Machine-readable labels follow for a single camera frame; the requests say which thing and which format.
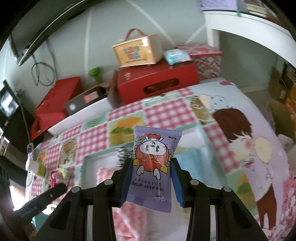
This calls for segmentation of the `wooden picture gift box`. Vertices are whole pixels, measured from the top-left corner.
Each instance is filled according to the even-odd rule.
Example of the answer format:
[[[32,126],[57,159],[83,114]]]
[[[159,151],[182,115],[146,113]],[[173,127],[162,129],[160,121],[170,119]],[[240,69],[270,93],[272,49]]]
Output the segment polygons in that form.
[[[112,47],[119,67],[152,65],[163,57],[158,34],[145,34],[140,29],[130,29],[123,41]]]

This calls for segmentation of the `light blue face mask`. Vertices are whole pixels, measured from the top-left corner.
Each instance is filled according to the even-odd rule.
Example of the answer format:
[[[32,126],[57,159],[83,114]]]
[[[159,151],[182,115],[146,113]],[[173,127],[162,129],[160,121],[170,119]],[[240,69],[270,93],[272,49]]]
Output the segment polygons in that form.
[[[217,179],[220,175],[216,155],[206,146],[188,149],[175,155],[175,157],[180,167],[188,171],[194,179],[205,183],[208,180]]]

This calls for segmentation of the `large red flat box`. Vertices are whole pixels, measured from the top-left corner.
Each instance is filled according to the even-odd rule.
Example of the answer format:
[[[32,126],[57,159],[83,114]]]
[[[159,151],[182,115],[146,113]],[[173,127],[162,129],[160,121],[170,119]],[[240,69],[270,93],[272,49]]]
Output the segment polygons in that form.
[[[80,77],[57,80],[35,110],[30,130],[33,141],[49,128],[67,117],[65,104],[83,92]]]

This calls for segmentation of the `white pill bottle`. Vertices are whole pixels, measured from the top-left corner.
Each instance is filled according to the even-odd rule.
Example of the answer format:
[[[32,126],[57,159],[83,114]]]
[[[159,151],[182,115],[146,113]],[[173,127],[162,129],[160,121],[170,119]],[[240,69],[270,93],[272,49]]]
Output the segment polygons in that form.
[[[48,176],[46,167],[43,164],[34,161],[33,159],[27,159],[25,169],[28,172],[32,172],[35,176],[38,176],[40,178],[45,179]]]

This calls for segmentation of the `blue wet wipes pack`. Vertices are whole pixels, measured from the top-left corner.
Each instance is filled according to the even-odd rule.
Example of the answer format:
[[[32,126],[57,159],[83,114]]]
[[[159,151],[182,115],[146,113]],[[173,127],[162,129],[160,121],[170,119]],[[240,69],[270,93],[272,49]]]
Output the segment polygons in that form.
[[[190,55],[186,51],[180,49],[171,49],[165,51],[164,58],[167,61],[167,63],[171,66],[192,60]]]

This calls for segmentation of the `white shelf unit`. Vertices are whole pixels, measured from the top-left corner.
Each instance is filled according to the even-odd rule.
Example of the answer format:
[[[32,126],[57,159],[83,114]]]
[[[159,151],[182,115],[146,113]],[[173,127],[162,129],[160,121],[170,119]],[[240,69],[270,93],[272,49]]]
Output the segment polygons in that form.
[[[220,32],[254,41],[295,66],[295,41],[285,28],[258,16],[233,11],[204,11],[208,45],[220,47]]]

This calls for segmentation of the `pink white zigzag towel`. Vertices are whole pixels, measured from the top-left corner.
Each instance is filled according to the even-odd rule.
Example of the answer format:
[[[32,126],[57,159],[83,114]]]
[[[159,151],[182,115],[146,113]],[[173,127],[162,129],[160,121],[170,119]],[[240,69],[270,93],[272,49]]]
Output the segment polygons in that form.
[[[121,208],[112,209],[117,240],[148,240],[146,209],[125,202]]]

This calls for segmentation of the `black monitor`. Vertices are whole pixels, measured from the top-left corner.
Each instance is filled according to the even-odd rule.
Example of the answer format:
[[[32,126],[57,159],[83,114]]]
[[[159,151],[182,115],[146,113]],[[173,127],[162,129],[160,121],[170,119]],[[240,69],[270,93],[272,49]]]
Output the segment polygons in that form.
[[[16,110],[19,108],[19,103],[12,89],[9,87],[6,80],[1,83],[1,129],[4,131],[13,118]]]

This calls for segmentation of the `leopard print scrunchie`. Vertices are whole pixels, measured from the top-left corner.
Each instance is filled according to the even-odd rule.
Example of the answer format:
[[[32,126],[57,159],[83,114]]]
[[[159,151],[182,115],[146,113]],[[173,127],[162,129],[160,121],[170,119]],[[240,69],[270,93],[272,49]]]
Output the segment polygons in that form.
[[[116,149],[116,152],[118,157],[117,165],[119,168],[122,168],[125,164],[125,161],[132,157],[132,148],[120,146]]]

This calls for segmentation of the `green tissue pack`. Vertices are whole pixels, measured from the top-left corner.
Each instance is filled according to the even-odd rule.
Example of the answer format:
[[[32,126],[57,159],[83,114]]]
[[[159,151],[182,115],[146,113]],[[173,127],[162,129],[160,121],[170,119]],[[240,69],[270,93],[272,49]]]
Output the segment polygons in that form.
[[[64,168],[60,168],[58,170],[58,179],[57,180],[59,182],[63,182],[63,183],[69,182],[71,175],[72,175],[71,171],[64,169]]]

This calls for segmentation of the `purple baby wipes pack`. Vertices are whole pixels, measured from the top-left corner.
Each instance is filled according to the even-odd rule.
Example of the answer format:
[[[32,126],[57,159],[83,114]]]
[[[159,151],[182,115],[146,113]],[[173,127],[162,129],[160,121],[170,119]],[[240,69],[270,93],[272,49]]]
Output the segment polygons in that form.
[[[135,127],[132,178],[126,201],[171,212],[171,159],[181,137],[182,131]]]

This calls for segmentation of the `black long box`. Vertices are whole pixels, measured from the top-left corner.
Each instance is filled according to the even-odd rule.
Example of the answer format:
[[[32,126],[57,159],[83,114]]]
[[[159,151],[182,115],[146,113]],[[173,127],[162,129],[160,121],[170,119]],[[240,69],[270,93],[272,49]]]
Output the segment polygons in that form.
[[[64,104],[66,113],[71,116],[78,111],[90,106],[91,104],[98,102],[107,97],[111,81],[105,81],[102,84],[96,85],[76,97],[72,98]]]

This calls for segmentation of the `patterned picture tablecloth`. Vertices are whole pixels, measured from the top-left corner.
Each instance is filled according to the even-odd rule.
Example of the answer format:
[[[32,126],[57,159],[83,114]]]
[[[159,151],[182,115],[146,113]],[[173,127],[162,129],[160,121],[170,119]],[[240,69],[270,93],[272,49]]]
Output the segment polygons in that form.
[[[82,185],[84,159],[132,140],[136,126],[187,131],[201,127],[219,159],[225,183],[269,240],[284,240],[295,224],[295,183],[287,154],[270,124],[235,84],[218,78],[129,103],[77,125],[39,147],[47,170],[72,172]]]

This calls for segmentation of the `purple perforated board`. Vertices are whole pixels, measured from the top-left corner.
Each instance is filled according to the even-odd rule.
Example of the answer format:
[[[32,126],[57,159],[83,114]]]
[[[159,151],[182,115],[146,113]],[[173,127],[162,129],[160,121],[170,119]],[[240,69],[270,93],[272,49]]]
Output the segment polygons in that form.
[[[236,0],[198,0],[202,11],[237,11]]]

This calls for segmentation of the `green dumbbell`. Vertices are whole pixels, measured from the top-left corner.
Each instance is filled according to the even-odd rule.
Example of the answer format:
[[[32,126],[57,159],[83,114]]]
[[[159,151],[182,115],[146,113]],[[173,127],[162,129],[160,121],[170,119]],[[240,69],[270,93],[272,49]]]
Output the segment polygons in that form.
[[[101,68],[100,67],[95,67],[88,72],[89,76],[92,77],[97,84],[102,83],[102,78],[101,78]]]

